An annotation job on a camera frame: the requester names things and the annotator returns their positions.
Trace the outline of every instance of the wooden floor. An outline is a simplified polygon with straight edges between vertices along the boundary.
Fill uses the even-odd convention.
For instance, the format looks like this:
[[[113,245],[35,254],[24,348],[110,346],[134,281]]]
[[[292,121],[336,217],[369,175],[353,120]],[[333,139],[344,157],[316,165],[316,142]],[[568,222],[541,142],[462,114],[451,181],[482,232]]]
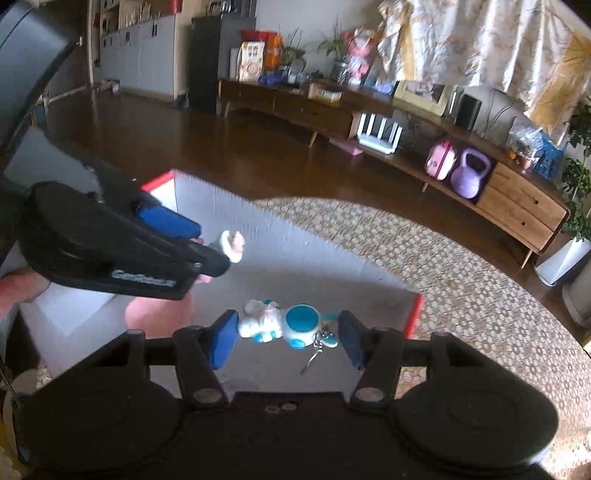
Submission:
[[[347,154],[277,118],[232,112],[227,120],[129,95],[80,93],[51,104],[47,131],[93,151],[138,182],[171,168],[248,199],[325,197],[387,210],[441,232],[479,254],[541,301],[581,340],[560,289],[520,270],[524,246],[476,213],[379,160]]]

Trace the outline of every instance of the pink toy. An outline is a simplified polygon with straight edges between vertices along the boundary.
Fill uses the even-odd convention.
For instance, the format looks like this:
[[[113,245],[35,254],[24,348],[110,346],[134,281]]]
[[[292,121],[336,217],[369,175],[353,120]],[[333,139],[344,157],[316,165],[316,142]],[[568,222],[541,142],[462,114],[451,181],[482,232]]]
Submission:
[[[374,46],[374,32],[358,28],[349,44],[349,85],[361,85],[361,78],[369,72],[368,57]]]
[[[425,163],[427,175],[437,180],[444,180],[452,170],[457,152],[448,140],[433,146]]]

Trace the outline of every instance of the speaker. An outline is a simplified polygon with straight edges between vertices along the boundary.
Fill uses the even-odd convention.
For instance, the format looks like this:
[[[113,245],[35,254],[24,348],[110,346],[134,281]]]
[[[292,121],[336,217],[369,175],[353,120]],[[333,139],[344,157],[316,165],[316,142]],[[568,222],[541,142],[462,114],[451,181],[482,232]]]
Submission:
[[[482,102],[478,98],[464,94],[457,110],[456,125],[471,132],[481,106]]]

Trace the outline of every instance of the curtain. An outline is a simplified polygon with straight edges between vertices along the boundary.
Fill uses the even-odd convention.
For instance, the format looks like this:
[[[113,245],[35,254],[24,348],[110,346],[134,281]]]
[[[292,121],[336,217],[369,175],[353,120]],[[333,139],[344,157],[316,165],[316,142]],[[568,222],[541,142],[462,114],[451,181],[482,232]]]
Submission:
[[[386,0],[378,51],[390,79],[487,85],[551,134],[591,77],[591,40],[550,0]]]

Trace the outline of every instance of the red edge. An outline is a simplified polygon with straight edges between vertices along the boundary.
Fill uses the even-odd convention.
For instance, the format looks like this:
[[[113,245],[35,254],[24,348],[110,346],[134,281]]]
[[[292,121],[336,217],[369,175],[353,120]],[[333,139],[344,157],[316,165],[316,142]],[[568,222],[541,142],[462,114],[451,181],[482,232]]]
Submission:
[[[163,173],[159,177],[156,177],[154,180],[150,180],[148,183],[142,185],[142,190],[145,192],[151,192],[154,189],[164,185],[166,182],[172,180],[174,178],[174,172],[168,171]]]
[[[418,318],[420,317],[421,312],[423,311],[424,305],[425,297],[423,297],[423,295],[421,295],[420,293],[417,294],[417,298],[414,301],[414,308],[410,316],[408,317],[408,321],[406,326],[404,327],[404,330],[402,331],[402,335],[407,340],[409,340],[413,336],[415,330],[417,329]]]

